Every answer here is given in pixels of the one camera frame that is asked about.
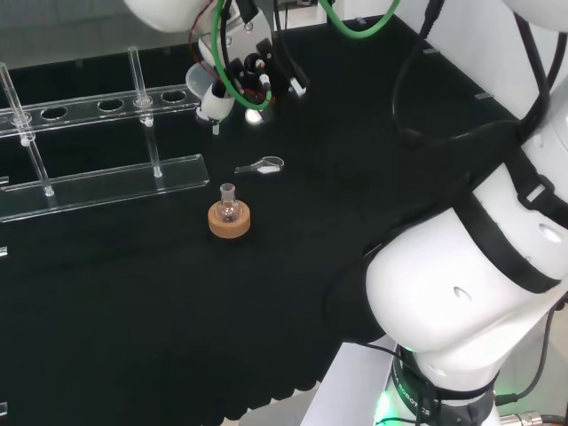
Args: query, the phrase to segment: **black strap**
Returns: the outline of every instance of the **black strap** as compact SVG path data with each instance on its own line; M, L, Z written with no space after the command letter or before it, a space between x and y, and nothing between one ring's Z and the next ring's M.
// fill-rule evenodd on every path
M568 229L568 203L558 198L555 187L546 177L539 175L533 164L526 158L525 152L518 149L515 154L505 162L507 170L517 190L517 198L525 208L539 211L542 215L553 220L560 226ZM528 197L541 190L534 200Z
M519 287L541 294L560 283L519 254L469 188L456 194L454 211L485 257Z

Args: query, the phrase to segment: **black cloth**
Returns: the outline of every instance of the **black cloth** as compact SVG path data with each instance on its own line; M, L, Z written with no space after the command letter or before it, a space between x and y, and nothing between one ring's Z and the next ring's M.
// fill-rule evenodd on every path
M375 334L349 281L332 295L340 327L325 327L327 284L465 171L486 174L515 147L492 134L404 149L390 94L414 40L398 20L359 42L326 26L288 31L312 80L299 106L277 99L273 121L257 128L237 106L218 137L191 113L156 117L161 157L203 154L206 187L2 225L10 254L0 261L0 400L9 424L217 425L311 388L340 338ZM143 51L141 62L148 87L182 83L192 65L186 46ZM124 54L12 77L24 104L132 88ZM437 136L508 116L494 100L476 100L480 91L440 55L424 55L400 111ZM35 179L19 141L0 142L0 175ZM136 120L44 132L37 143L52 177L147 162ZM265 155L284 159L284 171L233 175ZM219 241L207 227L224 182L251 208L242 241Z

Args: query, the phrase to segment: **green light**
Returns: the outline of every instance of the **green light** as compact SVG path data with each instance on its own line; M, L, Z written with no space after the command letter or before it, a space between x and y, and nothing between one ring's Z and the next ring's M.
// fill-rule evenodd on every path
M377 424L382 419L386 419L389 417L398 417L398 414L391 403L391 398L389 397L389 394L387 393L387 391L385 391L381 394L381 397L376 403L374 424Z

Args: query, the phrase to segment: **black cable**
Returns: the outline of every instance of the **black cable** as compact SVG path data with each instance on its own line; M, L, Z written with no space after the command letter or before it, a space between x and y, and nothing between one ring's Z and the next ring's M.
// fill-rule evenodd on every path
M531 63L532 71L539 86L539 98L535 101L537 106L534 107L535 112L527 115L521 120L521 129L525 137L529 137L540 122L545 118L550 106L550 88L548 86L548 78L544 71L544 66L540 60L539 49L534 41L533 32L529 23L515 13L515 21L517 22L518 31L525 45L526 55Z
M542 371L544 370L544 365L547 361L547 353L548 353L548 341L550 340L550 329L552 328L552 319L554 318L554 312L556 311L556 305L548 311L548 318L547 318L547 325L544 327L544 340L542 341L542 352L540 353L540 362L539 367L537 368L536 374L532 379L531 384L523 390L521 393L509 393L506 395L497 395L495 397L495 405L496 406L505 406L507 404L511 404L513 402L517 402L519 399L526 397L529 393L531 393L534 387L540 380L542 376Z
M411 139L416 146L435 146L435 145L442 145L447 142L453 142L455 140L461 138L467 138L474 135L478 135L484 131L493 129L495 127L500 127L504 124L508 126L517 126L517 120L497 120L494 122L489 122L487 124L483 124L481 126L476 127L475 129L466 131L460 135L454 135L450 138L440 138L440 139L432 139L426 137L420 131L406 128L402 125L398 118L398 93L400 92L400 87L410 69L410 66L413 64L414 60L418 56L419 52L422 50L422 44L428 38L430 31L434 27L434 24L438 20L440 13L442 12L442 8L444 7L445 0L430 0L428 3L428 7L426 8L424 23L422 24L422 28L420 33L418 34L418 41L414 45L414 48L411 50L408 57L405 59L402 68L398 72L397 80L394 84L394 88L392 91L392 120L394 121L397 129L399 132L406 134L409 139Z
M548 87L552 89L554 83L556 82L556 78L558 77L558 73L560 72L560 67L562 66L562 62L564 59L564 54L566 52L566 43L568 42L568 35L566 33L558 34L558 41L556 42L556 52L554 54L554 58L552 59L552 65L550 66L550 70L548 71ZM527 123L535 123L538 122L538 116L542 114L542 102L540 101L540 96L537 100L532 104L531 109L527 113L526 117L523 119L524 122ZM528 128L525 130L526 134L533 133L534 129Z
M541 417L544 424L564 424L566 418L562 415L543 414Z
M231 13L232 3L233 0L225 0L225 5L223 6L223 11L221 12L221 28L220 28L221 53L223 55L223 62L225 63L225 72L227 74L227 77L229 78L229 81L231 82L235 90L238 90L240 86L237 84L237 79L235 78L234 73L231 70L231 62L229 61L229 53L227 51L227 42L226 42L227 21L229 20L229 14Z
M421 377L426 382L426 384L428 386L430 386L435 391L435 393L438 395L438 389L436 388L436 385L434 383L432 383L432 381L428 377L419 373L412 366L408 365L408 363L402 358L402 356L399 353L396 353L395 351L391 351L390 349L387 349L387 348L383 348L382 346L376 346L376 345L371 344L371 343L360 343L360 342L346 342L346 343L354 343L354 344L358 344L359 346L365 346L366 348L375 349L377 351L388 353L389 355L398 359L402 364L404 364L405 367L408 368L408 370L411 373L413 373L415 376ZM417 411L416 411L416 420L408 420L408 419L400 419L398 417L390 417L390 418L380 420L379 422L375 423L375 426L378 425L378 424L385 423L385 422L404 422L404 423L411 423L411 424L415 424L416 426L419 426L421 424L421 421L422 421L421 411L422 411L423 401L424 401L424 398L419 396L419 402L418 402L419 405L418 405L418 408L417 408ZM434 406L436 406L436 405L438 406L438 411L436 412L436 414L438 414L439 408L441 407L441 404L439 404L439 398L428 398L428 401L430 402L430 408L431 409L433 409ZM433 420L436 420L436 418L437 418L436 415L429 417L427 422L432 422Z
M416 422L414 426L420 426L422 424L422 397L418 394L418 402L416 403Z
M414 420L401 419L400 417L388 417L386 419L382 419L379 422L375 423L375 426L378 426L379 424L383 424L386 422L401 422L401 423L414 424Z
M424 19L424 23L422 25L422 29L418 35L418 41L415 44L414 48L406 58L405 62L403 63L400 72L398 73L397 80L394 85L394 89L392 92L392 119L397 126L397 129L406 134L410 139L414 141L416 145L422 146L432 146L432 145L440 145L447 142L453 142L460 138L471 137L474 135L478 135L484 131L490 130L494 127L501 127L502 125L508 126L519 126L519 122L516 120L497 120L494 122L489 122L487 124L483 124L481 126L476 127L473 130L469 130L465 133L460 135L455 135L450 138L441 138L441 139L430 139L423 135L420 131L410 128L404 128L399 121L398 118L398 93L400 91L400 86L404 81L404 78L408 72L408 69L412 65L414 59L420 52L422 48L422 43L428 37L430 31L432 30L434 23L439 17L439 14L442 11L444 6L444 0L430 0L429 7L426 10L426 17ZM517 21L517 26L519 28L519 33L523 39L523 43L525 45L526 53L531 63L531 68L534 73L535 79L539 86L539 97L535 101L534 105L532 106L529 114L520 122L520 130L522 131L521 136L521 143L525 142L527 137L531 135L531 133L536 129L542 119L545 117L546 112L548 111L548 107L550 104L550 84L549 82L554 83L558 76L558 71L560 66L562 65L562 59L564 57L564 52L566 49L566 34L561 34L558 37L558 43L556 45L556 54L555 59L553 60L552 67L548 76L546 76L544 72L544 67L542 66L542 62L540 60L540 55L536 43L534 42L533 33L529 24L520 18L518 15L515 15L515 19Z
M288 44L286 43L286 39L284 37L284 32L282 31L282 24L280 22L280 13L279 13L279 6L278 0L272 0L272 6L274 8L274 22L276 23L276 33L278 35L278 45L284 52L284 58L288 62L288 64L292 67L296 79L303 87L310 86L310 80L308 79L307 75L304 71L300 68L300 66L294 61L292 58L292 53L288 48Z

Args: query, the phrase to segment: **rack hole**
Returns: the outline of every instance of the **rack hole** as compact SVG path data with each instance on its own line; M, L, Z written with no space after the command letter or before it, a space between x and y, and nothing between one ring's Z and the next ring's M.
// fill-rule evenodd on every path
M105 99L99 102L99 109L105 113L112 113L124 107L122 99Z
M42 111L42 118L48 122L58 120L67 115L67 108L64 106L53 106Z
M184 100L186 96L184 91L165 91L162 94L162 100L169 104L177 104Z

